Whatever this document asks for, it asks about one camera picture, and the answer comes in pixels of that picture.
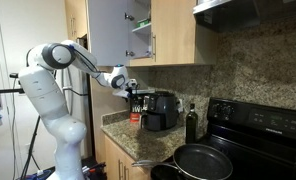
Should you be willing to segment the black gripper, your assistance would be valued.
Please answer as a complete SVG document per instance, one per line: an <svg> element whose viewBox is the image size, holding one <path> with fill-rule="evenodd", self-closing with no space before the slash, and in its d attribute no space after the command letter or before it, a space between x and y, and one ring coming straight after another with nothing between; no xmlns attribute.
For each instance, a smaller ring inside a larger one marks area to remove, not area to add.
<svg viewBox="0 0 296 180"><path fill-rule="evenodd" d="M130 103L137 101L140 96L145 94L145 92L140 88L139 84L127 88L126 91L129 93L128 99Z"/></svg>

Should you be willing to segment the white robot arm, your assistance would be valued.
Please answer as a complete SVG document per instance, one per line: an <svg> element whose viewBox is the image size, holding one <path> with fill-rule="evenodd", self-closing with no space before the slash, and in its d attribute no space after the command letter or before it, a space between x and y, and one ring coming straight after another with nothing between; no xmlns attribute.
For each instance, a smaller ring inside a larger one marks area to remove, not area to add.
<svg viewBox="0 0 296 180"><path fill-rule="evenodd" d="M114 66L110 73L98 70L95 56L72 40L38 45L27 53L27 58L33 64L20 70L20 85L56 140L55 171L47 180L85 180L80 143L85 138L86 125L69 114L54 72L74 66L122 98L130 96L137 81L128 76L123 65Z"/></svg>

